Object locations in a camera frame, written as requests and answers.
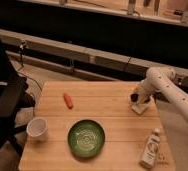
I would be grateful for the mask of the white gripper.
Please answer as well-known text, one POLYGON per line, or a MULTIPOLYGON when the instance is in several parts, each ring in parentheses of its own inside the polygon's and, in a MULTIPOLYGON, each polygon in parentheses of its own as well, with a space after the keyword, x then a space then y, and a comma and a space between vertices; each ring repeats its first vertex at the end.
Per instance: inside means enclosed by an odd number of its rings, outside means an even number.
POLYGON ((142 104, 150 102, 150 96, 153 93, 153 87, 146 79, 139 82, 137 90, 139 94, 138 103, 142 104))

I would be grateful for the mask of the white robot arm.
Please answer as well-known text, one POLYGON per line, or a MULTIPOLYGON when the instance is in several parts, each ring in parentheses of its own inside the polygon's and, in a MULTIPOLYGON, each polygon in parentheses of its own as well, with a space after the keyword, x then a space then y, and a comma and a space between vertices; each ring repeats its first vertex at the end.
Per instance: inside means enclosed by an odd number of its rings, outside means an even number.
MULTIPOLYGON (((171 67, 149 68, 145 79, 134 90, 138 98, 132 103, 132 109, 141 115, 147 109, 145 101, 155 92, 161 92, 188 123, 188 94, 173 83, 175 77, 176 72, 171 67)), ((188 158, 185 171, 188 171, 188 158)))

